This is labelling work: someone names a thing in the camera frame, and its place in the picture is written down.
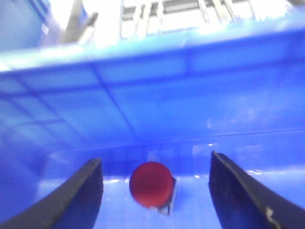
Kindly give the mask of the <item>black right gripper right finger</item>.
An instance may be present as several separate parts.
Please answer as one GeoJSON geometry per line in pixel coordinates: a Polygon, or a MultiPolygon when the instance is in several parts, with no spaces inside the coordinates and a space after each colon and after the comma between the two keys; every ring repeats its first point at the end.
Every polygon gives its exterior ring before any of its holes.
{"type": "Polygon", "coordinates": [[[211,152],[209,191],[223,229],[303,229],[305,210],[211,152]]]}

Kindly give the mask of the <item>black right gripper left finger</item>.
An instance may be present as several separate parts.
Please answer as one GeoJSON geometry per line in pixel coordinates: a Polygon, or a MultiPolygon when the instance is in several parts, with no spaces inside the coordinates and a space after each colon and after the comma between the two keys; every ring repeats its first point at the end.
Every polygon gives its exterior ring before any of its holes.
{"type": "Polygon", "coordinates": [[[92,229],[103,195],[102,163],[88,160],[46,197],[1,223],[2,229],[92,229]]]}

